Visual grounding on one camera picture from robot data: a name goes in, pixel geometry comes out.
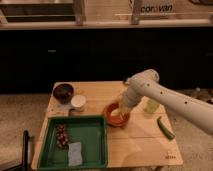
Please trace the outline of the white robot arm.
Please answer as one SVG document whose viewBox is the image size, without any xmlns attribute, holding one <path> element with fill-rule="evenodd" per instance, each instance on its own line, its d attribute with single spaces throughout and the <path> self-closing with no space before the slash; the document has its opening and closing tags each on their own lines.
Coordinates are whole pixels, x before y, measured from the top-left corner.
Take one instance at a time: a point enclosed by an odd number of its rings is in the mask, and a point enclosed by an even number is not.
<svg viewBox="0 0 213 171">
<path fill-rule="evenodd" d="M 159 84 L 159 79 L 154 69 L 133 75 L 119 100 L 122 113 L 132 111 L 146 96 L 180 114 L 205 133 L 213 135 L 213 105 L 168 89 Z"/>
</svg>

